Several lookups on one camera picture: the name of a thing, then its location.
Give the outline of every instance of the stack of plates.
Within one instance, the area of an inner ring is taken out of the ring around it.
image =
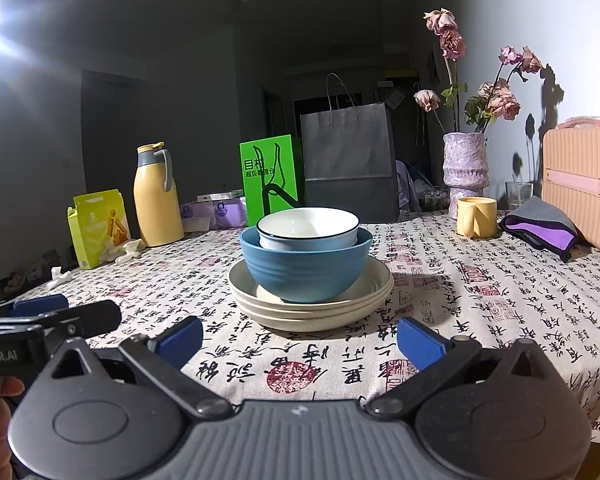
[[[281,300],[255,282],[244,260],[229,270],[228,280],[241,312],[260,325],[288,332],[318,332],[354,323],[384,306],[394,287],[391,271],[371,256],[353,285],[323,303]]]

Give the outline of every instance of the mug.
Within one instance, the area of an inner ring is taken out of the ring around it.
[[[459,235],[467,238],[490,238],[496,234],[496,201],[483,196],[458,199]]]

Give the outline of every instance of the gray gripper base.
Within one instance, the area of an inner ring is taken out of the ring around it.
[[[247,400],[229,420],[203,422],[146,480],[457,479],[401,422],[378,422],[352,400]]]

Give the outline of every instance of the vase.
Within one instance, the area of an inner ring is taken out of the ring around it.
[[[442,169],[445,184],[449,186],[449,215],[458,216],[458,199],[482,196],[482,188],[489,185],[487,150],[483,134],[446,134],[445,160]]]

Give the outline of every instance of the table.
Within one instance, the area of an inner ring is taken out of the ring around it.
[[[95,347],[137,332],[154,336],[195,314],[205,339],[183,372],[234,404],[245,397],[365,402],[387,391],[417,373],[396,346],[401,316],[416,317],[445,337],[475,337],[485,347],[531,337],[581,403],[592,440],[600,442],[599,251],[578,248],[563,264],[501,232],[490,240],[460,237],[442,212],[366,228],[374,235],[371,255],[394,273],[394,290],[371,316],[328,332],[272,331],[238,311],[226,281],[241,257],[237,230],[79,272],[54,292],[70,304],[120,304],[120,328],[91,340]],[[37,288],[24,298],[44,294]]]

